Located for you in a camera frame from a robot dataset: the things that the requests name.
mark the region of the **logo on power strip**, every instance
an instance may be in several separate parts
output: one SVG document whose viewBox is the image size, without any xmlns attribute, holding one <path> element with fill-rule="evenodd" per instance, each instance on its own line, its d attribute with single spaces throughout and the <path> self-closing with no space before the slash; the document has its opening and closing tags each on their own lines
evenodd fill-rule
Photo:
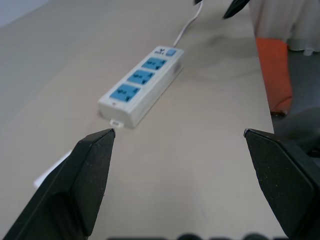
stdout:
<svg viewBox="0 0 320 240">
<path fill-rule="evenodd" d="M 155 51 L 154 53 L 163 55 L 165 53 L 165 49 L 164 48 L 160 48 L 159 51 Z"/>
</svg>

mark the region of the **white power cord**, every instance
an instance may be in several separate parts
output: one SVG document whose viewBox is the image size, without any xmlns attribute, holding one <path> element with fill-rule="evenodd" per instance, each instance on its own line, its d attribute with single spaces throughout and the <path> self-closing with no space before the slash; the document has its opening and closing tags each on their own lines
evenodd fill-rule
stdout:
<svg viewBox="0 0 320 240">
<path fill-rule="evenodd" d="M 196 12 L 196 14 L 194 15 L 193 18 L 191 18 L 185 25 L 184 27 L 182 28 L 179 36 L 176 38 L 174 44 L 173 44 L 173 47 L 175 48 L 178 44 L 178 42 L 180 41 L 182 35 L 185 33 L 186 29 L 189 27 L 190 24 L 192 24 L 194 22 L 194 20 L 196 20 L 196 18 L 198 17 L 199 13 L 201 12 L 201 9 L 202 7 L 204 6 L 204 0 L 202 0 L 200 3 L 199 3 L 199 9 L 198 11 Z"/>
</svg>

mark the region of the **table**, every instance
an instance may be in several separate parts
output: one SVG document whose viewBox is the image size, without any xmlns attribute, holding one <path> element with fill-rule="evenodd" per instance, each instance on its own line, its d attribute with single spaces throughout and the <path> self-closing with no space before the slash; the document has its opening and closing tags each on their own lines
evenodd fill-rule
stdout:
<svg viewBox="0 0 320 240">
<path fill-rule="evenodd" d="M 184 69 L 134 129 L 116 130 L 91 240 L 284 233 L 243 132 L 272 132 L 249 9 L 207 0 L 182 37 Z M 0 237 L 33 181 L 109 128 L 97 100 L 196 12 L 186 0 L 54 0 L 1 29 Z"/>
</svg>

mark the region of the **blue electrical outlet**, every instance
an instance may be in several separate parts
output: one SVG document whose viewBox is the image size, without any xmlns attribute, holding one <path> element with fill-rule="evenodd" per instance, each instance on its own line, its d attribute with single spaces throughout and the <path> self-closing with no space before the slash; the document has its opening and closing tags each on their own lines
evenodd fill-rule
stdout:
<svg viewBox="0 0 320 240">
<path fill-rule="evenodd" d="M 115 90 L 110 98 L 114 98 L 120 101 L 129 102 L 140 91 L 139 87 L 122 84 Z"/>
<path fill-rule="evenodd" d="M 150 57 L 143 65 L 143 68 L 146 69 L 153 69 L 153 70 L 159 70 L 163 65 L 165 65 L 167 61 L 156 58 L 156 57 Z"/>
<path fill-rule="evenodd" d="M 155 75 L 150 71 L 137 70 L 128 78 L 129 82 L 145 85 Z"/>
</svg>

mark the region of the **power strip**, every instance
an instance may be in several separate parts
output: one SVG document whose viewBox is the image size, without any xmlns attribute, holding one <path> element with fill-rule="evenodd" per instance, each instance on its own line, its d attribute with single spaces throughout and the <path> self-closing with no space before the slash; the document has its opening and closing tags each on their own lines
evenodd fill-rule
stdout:
<svg viewBox="0 0 320 240">
<path fill-rule="evenodd" d="M 184 51 L 156 47 L 98 101 L 110 124 L 134 128 L 182 70 Z"/>
</svg>

